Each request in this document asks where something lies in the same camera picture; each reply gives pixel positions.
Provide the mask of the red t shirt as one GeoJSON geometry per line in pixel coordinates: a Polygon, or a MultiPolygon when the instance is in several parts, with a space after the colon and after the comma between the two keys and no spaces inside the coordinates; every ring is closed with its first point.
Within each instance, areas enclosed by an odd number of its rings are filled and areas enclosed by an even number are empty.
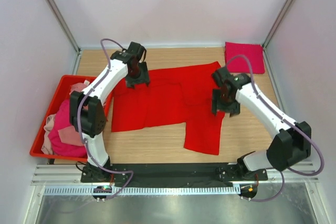
{"type": "Polygon", "coordinates": [[[204,65],[150,70],[150,84],[128,88],[124,80],[114,88],[111,131],[185,123],[184,148],[219,154],[223,112],[212,113],[212,73],[215,61],[204,65]]]}

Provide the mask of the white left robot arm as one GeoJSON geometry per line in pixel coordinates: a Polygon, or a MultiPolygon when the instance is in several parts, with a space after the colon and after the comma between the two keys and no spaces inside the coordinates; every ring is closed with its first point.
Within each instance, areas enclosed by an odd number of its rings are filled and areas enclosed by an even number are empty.
{"type": "Polygon", "coordinates": [[[107,66],[82,91],[73,91],[69,100],[69,121],[79,133],[87,152],[87,162],[82,169],[81,182],[107,182],[116,174],[111,169],[110,157],[104,146],[103,130],[107,118],[103,104],[121,80],[128,88],[150,84],[146,48],[130,42],[113,54],[106,54],[107,66]]]}

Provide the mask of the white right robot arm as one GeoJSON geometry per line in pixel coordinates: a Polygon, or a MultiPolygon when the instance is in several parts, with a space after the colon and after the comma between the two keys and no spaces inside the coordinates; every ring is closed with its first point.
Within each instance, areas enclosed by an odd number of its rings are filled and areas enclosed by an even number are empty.
{"type": "Polygon", "coordinates": [[[216,89],[212,91],[212,113],[240,114],[246,107],[265,127],[272,142],[267,150],[251,152],[237,160],[236,173],[248,180],[267,168],[283,170],[311,155],[311,127],[298,123],[277,108],[245,73],[232,75],[226,67],[215,70],[212,78],[216,89]]]}

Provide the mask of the folded magenta t shirt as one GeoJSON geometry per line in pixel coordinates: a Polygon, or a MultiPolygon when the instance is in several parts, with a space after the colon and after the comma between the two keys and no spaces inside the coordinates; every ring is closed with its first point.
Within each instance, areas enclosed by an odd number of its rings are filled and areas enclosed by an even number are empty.
{"type": "Polygon", "coordinates": [[[235,56],[244,55],[250,62],[253,74],[264,74],[263,49],[258,44],[239,44],[225,42],[225,63],[232,73],[249,73],[248,64],[242,57],[233,60],[235,56]]]}

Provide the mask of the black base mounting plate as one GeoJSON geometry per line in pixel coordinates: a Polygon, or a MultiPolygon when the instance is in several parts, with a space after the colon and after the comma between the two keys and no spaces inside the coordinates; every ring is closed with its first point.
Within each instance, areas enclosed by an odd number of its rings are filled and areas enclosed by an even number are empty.
{"type": "Polygon", "coordinates": [[[121,174],[109,174],[92,165],[86,165],[81,175],[82,183],[114,182],[121,187],[134,175],[128,187],[137,188],[211,188],[228,187],[230,182],[267,181],[265,169],[248,172],[236,163],[166,163],[166,164],[113,164],[109,167],[121,174]]]}

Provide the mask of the red plastic bin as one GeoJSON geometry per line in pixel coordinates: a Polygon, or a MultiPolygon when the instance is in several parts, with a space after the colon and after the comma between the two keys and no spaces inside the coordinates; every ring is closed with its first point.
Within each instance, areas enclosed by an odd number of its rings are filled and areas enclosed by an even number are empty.
{"type": "Polygon", "coordinates": [[[47,116],[51,114],[55,114],[61,103],[65,99],[69,99],[70,97],[70,88],[73,84],[84,82],[85,80],[89,81],[89,83],[93,82],[95,80],[95,76],[78,76],[78,75],[64,75],[61,77],[56,89],[55,93],[49,103],[48,109],[45,113],[44,120],[40,125],[40,128],[38,130],[38,133],[35,137],[35,140],[32,144],[32,147],[30,149],[30,155],[33,157],[41,157],[41,158],[47,158],[47,159],[64,159],[69,161],[78,161],[85,163],[87,161],[87,158],[79,158],[79,157],[70,157],[70,156],[62,156],[62,155],[51,155],[51,154],[44,154],[41,150],[42,145],[44,143],[44,125],[45,120],[47,116]]]}

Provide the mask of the magenta t shirt in bin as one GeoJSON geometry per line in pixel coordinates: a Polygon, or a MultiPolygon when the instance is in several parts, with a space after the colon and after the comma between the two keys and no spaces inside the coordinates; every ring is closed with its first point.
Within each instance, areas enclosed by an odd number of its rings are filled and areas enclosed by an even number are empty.
{"type": "Polygon", "coordinates": [[[86,158],[87,153],[80,140],[79,133],[70,124],[69,119],[70,101],[62,102],[54,119],[54,126],[48,134],[51,147],[56,155],[86,158]]]}

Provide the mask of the light pink t shirt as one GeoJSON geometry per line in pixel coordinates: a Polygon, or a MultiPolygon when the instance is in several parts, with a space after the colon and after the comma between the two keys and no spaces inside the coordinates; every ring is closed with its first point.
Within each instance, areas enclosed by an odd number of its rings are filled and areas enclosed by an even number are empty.
{"type": "MultiPolygon", "coordinates": [[[[88,80],[85,80],[84,82],[78,82],[78,83],[73,84],[70,88],[69,94],[71,94],[73,91],[77,91],[77,92],[82,91],[84,88],[86,88],[89,85],[89,83],[90,82],[88,80]]],[[[83,146],[80,140],[79,133],[75,130],[75,127],[72,125],[65,127],[61,130],[58,130],[58,134],[59,134],[61,142],[64,144],[80,146],[80,147],[83,146]]]]}

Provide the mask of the beige t shirt in bin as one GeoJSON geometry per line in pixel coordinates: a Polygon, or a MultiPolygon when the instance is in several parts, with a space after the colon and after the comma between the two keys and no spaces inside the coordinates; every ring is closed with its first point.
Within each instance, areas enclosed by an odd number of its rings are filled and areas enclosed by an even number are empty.
{"type": "Polygon", "coordinates": [[[41,151],[46,154],[46,155],[55,155],[56,153],[54,152],[52,148],[52,144],[49,138],[49,133],[52,131],[54,128],[54,123],[55,123],[55,114],[51,114],[47,116],[45,120],[45,125],[43,127],[44,129],[44,141],[41,147],[41,151]]]}

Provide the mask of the left aluminium frame post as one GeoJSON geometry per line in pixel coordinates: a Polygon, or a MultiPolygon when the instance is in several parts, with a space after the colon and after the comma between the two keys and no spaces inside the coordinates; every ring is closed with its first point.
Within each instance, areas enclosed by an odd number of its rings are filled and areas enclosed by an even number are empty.
{"type": "Polygon", "coordinates": [[[70,44],[72,45],[72,47],[74,48],[75,52],[77,54],[80,53],[81,49],[78,46],[78,43],[76,42],[72,32],[70,31],[63,15],[61,14],[55,0],[45,0],[51,10],[51,12],[53,13],[54,17],[56,18],[59,26],[61,27],[61,29],[63,30],[64,34],[66,35],[67,39],[69,40],[70,44]]]}

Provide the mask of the aluminium frame post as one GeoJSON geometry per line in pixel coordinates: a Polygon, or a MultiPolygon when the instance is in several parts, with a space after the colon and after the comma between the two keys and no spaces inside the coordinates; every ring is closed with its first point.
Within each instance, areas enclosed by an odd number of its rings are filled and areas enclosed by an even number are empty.
{"type": "Polygon", "coordinates": [[[283,3],[275,21],[273,22],[263,44],[262,48],[264,51],[266,51],[267,47],[269,46],[271,40],[273,39],[274,35],[276,34],[277,30],[279,29],[281,23],[285,19],[286,15],[290,11],[292,5],[294,4],[295,0],[285,0],[283,3]]]}
{"type": "Polygon", "coordinates": [[[54,17],[56,18],[59,26],[61,27],[61,29],[63,30],[64,34],[66,35],[67,39],[69,40],[70,44],[72,45],[72,47],[74,48],[75,52],[77,54],[80,53],[81,49],[78,46],[78,43],[76,42],[72,32],[70,31],[63,15],[61,14],[55,0],[45,0],[51,10],[51,12],[53,13],[54,17]]]}

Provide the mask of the right aluminium frame post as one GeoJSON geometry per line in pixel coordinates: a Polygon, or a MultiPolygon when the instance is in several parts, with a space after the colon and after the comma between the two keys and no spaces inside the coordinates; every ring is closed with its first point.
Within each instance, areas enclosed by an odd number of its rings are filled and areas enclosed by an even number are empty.
{"type": "Polygon", "coordinates": [[[285,0],[283,3],[275,21],[273,22],[263,44],[262,48],[264,51],[266,51],[267,47],[269,46],[271,40],[273,39],[274,35],[276,34],[277,30],[279,29],[281,23],[285,19],[286,15],[290,11],[292,5],[294,4],[295,0],[285,0]]]}

